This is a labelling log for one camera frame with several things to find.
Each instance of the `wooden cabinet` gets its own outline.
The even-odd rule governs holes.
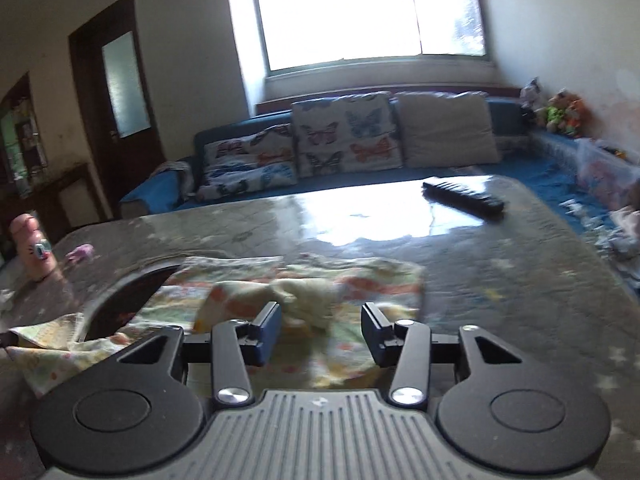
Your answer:
[[[27,196],[21,197],[14,191],[0,198],[0,252],[5,260],[15,255],[9,224],[22,213],[35,211],[52,244],[73,230],[60,202],[60,192],[78,181],[84,182],[100,222],[107,221],[107,215],[86,162],[60,174],[49,175],[46,181],[36,186]]]

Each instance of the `plush toy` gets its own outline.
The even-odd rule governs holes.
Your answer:
[[[538,126],[545,128],[553,134],[564,134],[567,127],[566,112],[569,106],[580,100],[580,96],[566,89],[559,91],[551,99],[547,106],[536,110]]]
[[[564,114],[566,126],[564,134],[570,137],[580,137],[580,128],[587,117],[589,111],[582,99],[576,99],[566,109]]]
[[[522,107],[529,110],[537,110],[545,105],[538,78],[533,79],[520,91],[520,100]]]

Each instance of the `doorway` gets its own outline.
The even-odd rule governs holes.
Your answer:
[[[114,215],[164,162],[141,62],[134,0],[118,0],[69,36],[84,130]]]

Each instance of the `frosted glass panel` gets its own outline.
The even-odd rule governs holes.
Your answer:
[[[104,70],[120,137],[150,127],[145,97],[140,85],[133,34],[127,32],[102,48]]]

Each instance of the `glossy table surface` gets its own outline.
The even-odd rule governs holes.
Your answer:
[[[420,182],[348,187],[206,206],[89,226],[54,248],[60,259],[91,243],[96,256],[23,285],[15,260],[0,288],[16,290],[0,332],[91,310],[132,271],[188,254],[250,257],[312,252],[335,258],[384,256],[426,268],[422,320],[435,332],[476,324],[602,394],[614,424],[598,473],[640,478],[640,309],[591,248],[517,181],[460,177],[503,198],[503,221],[487,223],[430,203]],[[29,439],[36,402],[0,356],[0,471],[42,471]],[[450,386],[434,374],[435,394]]]

